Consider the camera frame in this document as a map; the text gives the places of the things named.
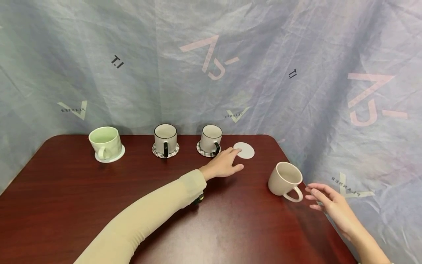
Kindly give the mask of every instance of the dark red table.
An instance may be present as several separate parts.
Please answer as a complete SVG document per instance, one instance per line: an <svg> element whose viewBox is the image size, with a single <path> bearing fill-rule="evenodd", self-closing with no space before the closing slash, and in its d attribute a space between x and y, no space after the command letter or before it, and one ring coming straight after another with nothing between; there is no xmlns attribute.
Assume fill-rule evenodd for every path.
<svg viewBox="0 0 422 264"><path fill-rule="evenodd" d="M94 159L86 135L47 140L0 196L0 263L73 263L120 211L149 192L205 165L200 136L178 136L180 152L153 156L153 136L121 136L125 155ZM287 161L269 136L223 136L223 148L247 142L245 169L208 182L205 199L188 206L149 236L131 263L356 263L324 214L310 202L273 195L267 180Z"/></svg>

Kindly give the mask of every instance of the mug handle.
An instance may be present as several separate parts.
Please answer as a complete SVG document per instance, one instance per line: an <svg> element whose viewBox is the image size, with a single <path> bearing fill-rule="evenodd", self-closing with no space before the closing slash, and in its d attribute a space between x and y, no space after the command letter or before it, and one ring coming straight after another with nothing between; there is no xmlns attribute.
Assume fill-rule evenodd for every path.
<svg viewBox="0 0 422 264"><path fill-rule="evenodd" d="M292 202L295 202L295 203L298 203L298 202L302 201L302 199L303 199L303 194L302 194L302 192L299 190L299 188L298 188L297 186L295 186L295 187L293 187L293 190L295 190L295 191L296 191L296 193L297 193L297 194L298 194L298 196L299 196L299 199L294 199L294 198L292 198L292 197L288 196L288 195L287 195L287 193L283 194L283 196L284 196L287 200L292 201Z"/></svg>
<svg viewBox="0 0 422 264"><path fill-rule="evenodd" d="M164 157L168 157L168 143L167 141L164 141Z"/></svg>
<svg viewBox="0 0 422 264"><path fill-rule="evenodd" d="M105 160L106 158L104 157L104 152L106 151L105 147L101 147L100 150L98 151L98 157L100 158L100 160Z"/></svg>
<svg viewBox="0 0 422 264"><path fill-rule="evenodd" d="M214 142L215 145L215 152L213 152L212 154L214 154L215 156L218 155L218 153L220 153L220 144L218 144L218 142Z"/></svg>

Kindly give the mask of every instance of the round white coaster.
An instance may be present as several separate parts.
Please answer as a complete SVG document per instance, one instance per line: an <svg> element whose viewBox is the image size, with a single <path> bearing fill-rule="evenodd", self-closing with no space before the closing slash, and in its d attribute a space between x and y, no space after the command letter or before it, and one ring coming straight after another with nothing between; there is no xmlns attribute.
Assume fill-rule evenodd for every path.
<svg viewBox="0 0 422 264"><path fill-rule="evenodd" d="M205 152L203 149L201 149L201 146L199 145L200 142L201 141L198 141L198 143L196 143L196 150L198 151L198 153L204 157L214 158L215 155L213 153L208 153L208 152Z"/></svg>
<svg viewBox="0 0 422 264"><path fill-rule="evenodd" d="M118 160L118 159L120 159L121 157L123 157L123 155L124 155L124 153L126 152L126 148L123 146L123 144L122 144L122 152L120 152L120 154L117 156L117 157L115 157L115 158L112 158L112 159L108 159L108 160L101 160L99 157L98 157L98 154L97 153L95 153L95 159L97 160L97 161L99 161L99 162L101 162L101 163L110 163L110 162L114 162L114 161L116 161L116 160Z"/></svg>
<svg viewBox="0 0 422 264"><path fill-rule="evenodd" d="M245 142L237 142L234 146L234 149L242 149L242 152L238 154L239 157L244 159L252 158L255 155L255 150L251 145Z"/></svg>
<svg viewBox="0 0 422 264"><path fill-rule="evenodd" d="M171 157L175 156L179 152L179 150L180 150L179 143L176 143L176 149L173 152L170 152L168 154L168 157L167 158L171 158ZM164 157L164 154L161 154L160 152L158 152L157 148L155 147L155 143L152 145L152 153L156 157L165 158Z"/></svg>

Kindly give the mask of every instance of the mug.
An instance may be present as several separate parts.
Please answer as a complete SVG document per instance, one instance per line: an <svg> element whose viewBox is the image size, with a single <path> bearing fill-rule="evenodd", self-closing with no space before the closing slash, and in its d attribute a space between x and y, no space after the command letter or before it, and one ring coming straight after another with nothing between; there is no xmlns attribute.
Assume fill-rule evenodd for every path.
<svg viewBox="0 0 422 264"><path fill-rule="evenodd" d="M284 196L287 200L298 203L303 199L303 194L298 188L302 179L302 173L294 165L288 162L279 162L268 180L268 188L275 195ZM287 195L291 190L296 191L299 199Z"/></svg>
<svg viewBox="0 0 422 264"><path fill-rule="evenodd" d="M168 157L176 150L177 129L170 124L161 124L154 129L155 147L158 152Z"/></svg>
<svg viewBox="0 0 422 264"><path fill-rule="evenodd" d="M220 141L223 131L216 125L206 125L202 128L201 142L199 146L207 153L213 153L215 156L220 152Z"/></svg>
<svg viewBox="0 0 422 264"><path fill-rule="evenodd" d="M102 161L113 159L122 152L119 131L113 127L97 128L89 133L88 139Z"/></svg>

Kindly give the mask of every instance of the beige sleeve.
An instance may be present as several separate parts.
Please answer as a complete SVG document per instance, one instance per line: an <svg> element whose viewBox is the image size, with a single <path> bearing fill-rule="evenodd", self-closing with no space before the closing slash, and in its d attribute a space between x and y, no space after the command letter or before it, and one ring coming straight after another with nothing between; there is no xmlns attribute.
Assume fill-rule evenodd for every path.
<svg viewBox="0 0 422 264"><path fill-rule="evenodd" d="M144 239L203 192L199 170L147 194L113 218L82 252L75 264L128 264Z"/></svg>

